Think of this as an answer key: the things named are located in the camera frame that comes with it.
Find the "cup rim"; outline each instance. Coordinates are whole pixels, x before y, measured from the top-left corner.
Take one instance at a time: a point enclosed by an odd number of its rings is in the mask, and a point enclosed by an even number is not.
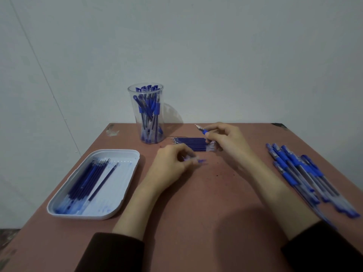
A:
[[[136,87],[137,88],[141,88],[143,86],[148,86],[148,85],[151,85],[151,86],[155,86],[157,85],[157,88],[158,90],[157,91],[153,91],[153,92],[137,92],[136,91]],[[155,82],[144,82],[144,83],[137,83],[137,84],[133,84],[131,86],[129,86],[127,88],[128,91],[132,92],[132,93],[136,93],[136,94],[154,94],[156,92],[161,92],[162,90],[164,89],[164,86],[160,83],[155,83]]]

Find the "person's left arm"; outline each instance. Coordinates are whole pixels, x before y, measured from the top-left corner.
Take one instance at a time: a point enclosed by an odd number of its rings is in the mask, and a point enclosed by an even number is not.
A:
[[[158,150],[146,177],[136,188],[112,233],[96,233],[75,271],[141,271],[142,242],[151,211],[160,194],[187,170],[195,168],[197,158],[185,144]]]

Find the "person's left hand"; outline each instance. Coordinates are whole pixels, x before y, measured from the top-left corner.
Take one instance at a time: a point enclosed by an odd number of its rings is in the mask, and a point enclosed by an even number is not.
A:
[[[183,161],[187,156],[192,158]],[[198,159],[193,150],[184,143],[167,145],[157,151],[143,183],[151,185],[161,193],[177,181],[186,170],[193,169],[197,165]]]

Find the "transparent cup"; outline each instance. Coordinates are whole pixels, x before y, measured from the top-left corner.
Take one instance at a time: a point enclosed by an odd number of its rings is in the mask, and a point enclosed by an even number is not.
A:
[[[139,83],[127,88],[142,142],[156,144],[164,140],[163,88],[158,83]]]

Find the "person's right arm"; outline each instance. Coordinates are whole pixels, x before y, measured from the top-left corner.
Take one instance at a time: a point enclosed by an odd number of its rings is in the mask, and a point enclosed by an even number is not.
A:
[[[252,177],[251,185],[274,214],[289,242],[282,252],[296,271],[314,268],[362,267],[363,256],[338,232],[321,221],[279,177],[258,158],[238,127],[215,123],[206,137],[217,142]]]

